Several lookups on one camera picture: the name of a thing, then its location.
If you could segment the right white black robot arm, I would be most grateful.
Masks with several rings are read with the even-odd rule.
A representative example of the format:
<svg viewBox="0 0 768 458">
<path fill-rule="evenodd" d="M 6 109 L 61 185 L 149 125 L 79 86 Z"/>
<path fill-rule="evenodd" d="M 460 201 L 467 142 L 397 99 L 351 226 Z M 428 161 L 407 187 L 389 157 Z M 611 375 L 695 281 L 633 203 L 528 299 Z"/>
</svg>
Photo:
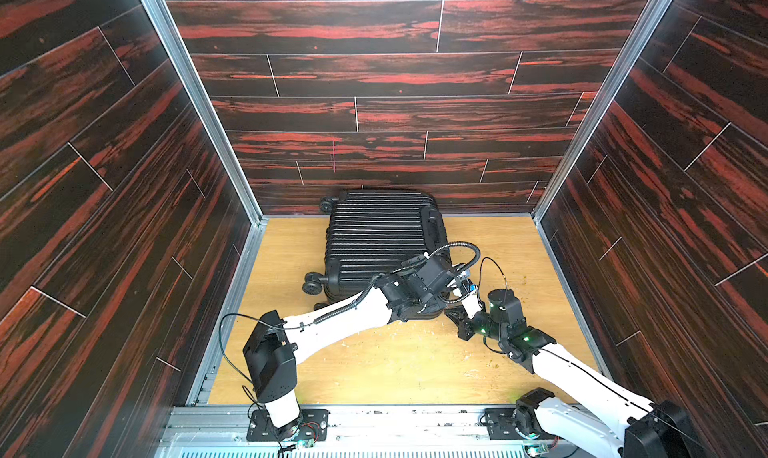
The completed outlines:
<svg viewBox="0 0 768 458">
<path fill-rule="evenodd" d="M 690 417 L 670 401 L 655 403 L 601 375 L 544 331 L 527 323 L 520 300 L 496 289 L 483 302 L 476 286 L 443 295 L 445 313 L 469 339 L 494 340 L 494 352 L 570 394 L 569 405 L 544 388 L 522 395 L 510 416 L 491 424 L 523 439 L 559 437 L 595 457 L 703 457 Z"/>
</svg>

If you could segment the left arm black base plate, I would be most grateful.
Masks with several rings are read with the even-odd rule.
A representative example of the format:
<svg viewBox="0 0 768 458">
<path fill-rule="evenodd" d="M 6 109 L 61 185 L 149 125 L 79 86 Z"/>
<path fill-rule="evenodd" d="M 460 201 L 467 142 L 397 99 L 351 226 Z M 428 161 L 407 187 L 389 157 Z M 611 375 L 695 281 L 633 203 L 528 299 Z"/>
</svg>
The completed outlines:
<svg viewBox="0 0 768 458">
<path fill-rule="evenodd" d="M 268 411 L 254 409 L 246 434 L 248 442 L 311 442 L 325 441 L 328 433 L 330 412 L 321 408 L 301 408 L 299 416 L 293 421 L 276 426 Z"/>
</svg>

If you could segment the black hard-shell suitcase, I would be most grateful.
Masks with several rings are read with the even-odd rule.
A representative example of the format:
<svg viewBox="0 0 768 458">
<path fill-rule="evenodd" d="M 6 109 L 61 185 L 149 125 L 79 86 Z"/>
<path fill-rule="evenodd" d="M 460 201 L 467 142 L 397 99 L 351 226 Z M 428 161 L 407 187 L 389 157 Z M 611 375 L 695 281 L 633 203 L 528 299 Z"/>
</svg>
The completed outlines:
<svg viewBox="0 0 768 458">
<path fill-rule="evenodd" d="M 330 214 L 325 272 L 307 273 L 302 286 L 307 294 L 326 295 L 316 310 L 362 291 L 374 275 L 448 242 L 437 201 L 425 192 L 348 189 L 323 198 L 319 208 Z"/>
</svg>

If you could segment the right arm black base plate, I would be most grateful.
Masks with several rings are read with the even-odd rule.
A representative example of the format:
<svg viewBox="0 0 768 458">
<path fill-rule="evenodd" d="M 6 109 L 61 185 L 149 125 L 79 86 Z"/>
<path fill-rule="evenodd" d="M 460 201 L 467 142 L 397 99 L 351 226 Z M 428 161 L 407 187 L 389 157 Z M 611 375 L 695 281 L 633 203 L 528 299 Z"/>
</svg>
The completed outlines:
<svg viewBox="0 0 768 458">
<path fill-rule="evenodd" d="M 486 408 L 478 423 L 486 428 L 491 440 L 555 439 L 541 427 L 534 409 L 528 406 Z"/>
</svg>

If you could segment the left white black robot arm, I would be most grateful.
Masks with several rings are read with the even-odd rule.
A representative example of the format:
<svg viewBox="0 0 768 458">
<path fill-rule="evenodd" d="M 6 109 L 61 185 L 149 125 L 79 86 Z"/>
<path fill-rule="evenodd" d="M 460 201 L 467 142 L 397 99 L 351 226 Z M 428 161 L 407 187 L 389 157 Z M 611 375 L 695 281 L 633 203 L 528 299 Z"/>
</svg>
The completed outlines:
<svg viewBox="0 0 768 458">
<path fill-rule="evenodd" d="M 283 435 L 300 423 L 298 366 L 353 334 L 395 321 L 429 320 L 448 306 L 463 270 L 441 255 L 373 276 L 364 289 L 310 313 L 262 315 L 243 347 L 257 402 Z"/>
</svg>

